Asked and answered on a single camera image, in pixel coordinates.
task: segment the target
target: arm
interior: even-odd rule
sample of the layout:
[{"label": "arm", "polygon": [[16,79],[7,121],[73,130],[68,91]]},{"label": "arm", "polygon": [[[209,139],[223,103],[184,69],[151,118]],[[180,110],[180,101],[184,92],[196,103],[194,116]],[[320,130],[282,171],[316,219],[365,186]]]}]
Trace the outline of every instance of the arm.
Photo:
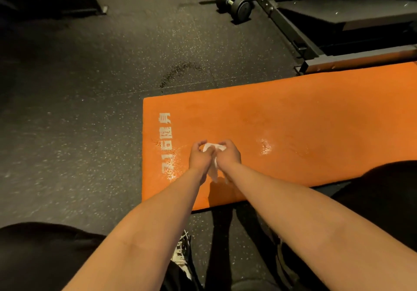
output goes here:
[{"label": "arm", "polygon": [[189,169],[126,215],[63,291],[159,290],[206,178],[214,147],[191,149]]},{"label": "arm", "polygon": [[417,290],[417,253],[313,189],[241,164],[231,141],[217,164],[331,290]]}]

